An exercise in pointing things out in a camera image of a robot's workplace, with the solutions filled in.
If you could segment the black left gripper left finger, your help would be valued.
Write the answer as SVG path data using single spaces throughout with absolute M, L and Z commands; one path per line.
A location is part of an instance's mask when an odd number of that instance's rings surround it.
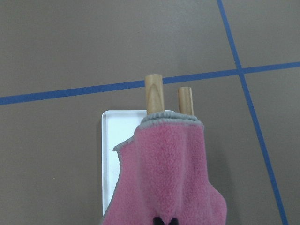
M 155 217 L 153 218 L 153 225 L 164 225 L 164 222 L 160 217 Z

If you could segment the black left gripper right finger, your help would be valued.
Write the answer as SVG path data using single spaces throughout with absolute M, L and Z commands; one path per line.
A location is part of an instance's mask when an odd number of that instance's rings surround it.
M 177 218 L 172 218 L 169 225 L 178 225 L 178 219 Z

